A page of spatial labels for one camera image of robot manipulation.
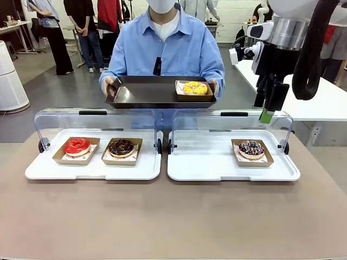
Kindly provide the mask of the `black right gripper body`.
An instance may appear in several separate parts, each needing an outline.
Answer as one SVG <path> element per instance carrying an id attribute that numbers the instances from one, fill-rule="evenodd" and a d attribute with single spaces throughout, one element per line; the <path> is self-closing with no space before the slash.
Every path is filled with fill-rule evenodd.
<path id="1" fill-rule="evenodd" d="M 275 45 L 265 44 L 256 61 L 256 75 L 273 75 L 283 80 L 285 76 L 294 73 L 294 50 L 279 49 Z"/>

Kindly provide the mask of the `person's right hand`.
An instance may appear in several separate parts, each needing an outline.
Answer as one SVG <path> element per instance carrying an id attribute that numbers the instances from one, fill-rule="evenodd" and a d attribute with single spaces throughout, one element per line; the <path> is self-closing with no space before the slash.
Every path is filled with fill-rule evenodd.
<path id="1" fill-rule="evenodd" d="M 113 85 L 114 84 L 114 77 L 107 76 L 102 83 L 102 92 L 107 97 L 109 94 L 114 96 L 114 93 L 117 91 L 117 88 Z"/>

